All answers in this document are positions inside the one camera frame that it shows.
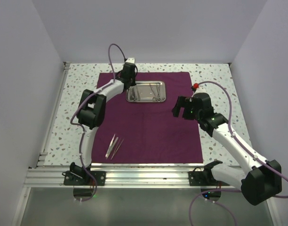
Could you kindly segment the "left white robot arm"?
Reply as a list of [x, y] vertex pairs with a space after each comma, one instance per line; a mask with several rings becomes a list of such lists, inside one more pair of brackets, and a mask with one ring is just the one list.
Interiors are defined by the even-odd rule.
[[108, 83], [94, 91], [86, 89], [82, 93], [79, 107], [74, 114], [78, 118], [77, 125], [83, 130], [78, 160], [75, 163], [83, 169], [77, 170], [74, 175], [79, 184], [86, 185], [90, 182], [91, 173], [85, 168], [88, 168], [92, 163], [92, 146], [96, 132], [104, 121], [107, 102], [134, 86], [137, 72], [135, 59], [128, 58], [124, 62], [122, 70], [116, 73], [115, 77]]

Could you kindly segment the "thin pointed steel tweezers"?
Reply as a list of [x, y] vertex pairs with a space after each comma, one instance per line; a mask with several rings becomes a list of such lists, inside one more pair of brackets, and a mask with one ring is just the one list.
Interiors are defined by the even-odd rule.
[[121, 146], [121, 144], [123, 143], [123, 141], [124, 141], [124, 139], [121, 139], [121, 140], [119, 141], [119, 143], [117, 144], [117, 146], [115, 147], [115, 150], [114, 150], [114, 152], [113, 152], [113, 154], [112, 154], [112, 156], [111, 156], [111, 160], [113, 159], [113, 157], [114, 157], [115, 154], [117, 153], [117, 151], [118, 151], [118, 149], [120, 148], [120, 146]]

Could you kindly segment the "steel scalpel handle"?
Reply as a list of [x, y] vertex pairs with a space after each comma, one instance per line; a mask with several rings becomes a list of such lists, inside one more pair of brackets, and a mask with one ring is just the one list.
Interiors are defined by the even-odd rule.
[[136, 101], [136, 100], [137, 100], [137, 96], [136, 96], [136, 92], [135, 92], [135, 87], [131, 87], [130, 98], [131, 98], [132, 101]]

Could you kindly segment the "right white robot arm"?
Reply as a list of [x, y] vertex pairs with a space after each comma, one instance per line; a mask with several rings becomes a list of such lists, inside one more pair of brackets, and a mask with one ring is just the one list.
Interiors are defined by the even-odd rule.
[[200, 128], [219, 142], [236, 160], [241, 169], [232, 168], [220, 160], [214, 160], [203, 167], [202, 171], [190, 171], [189, 184], [214, 186], [223, 182], [241, 190], [245, 199], [252, 205], [277, 195], [282, 191], [281, 165], [269, 161], [254, 151], [243, 139], [238, 144], [234, 140], [234, 130], [229, 130], [228, 120], [215, 113], [207, 93], [197, 93], [192, 97], [179, 96], [172, 109], [174, 117], [195, 120]]

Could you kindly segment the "wide steel tweezers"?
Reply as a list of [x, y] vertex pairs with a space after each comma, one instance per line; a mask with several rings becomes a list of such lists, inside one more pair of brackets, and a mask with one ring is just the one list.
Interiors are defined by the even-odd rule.
[[116, 142], [118, 141], [118, 137], [116, 136], [116, 134], [113, 135], [112, 139], [111, 139], [111, 142], [109, 144], [109, 147], [107, 149], [107, 152], [105, 154], [105, 158], [107, 159], [110, 155], [110, 153], [112, 152]]

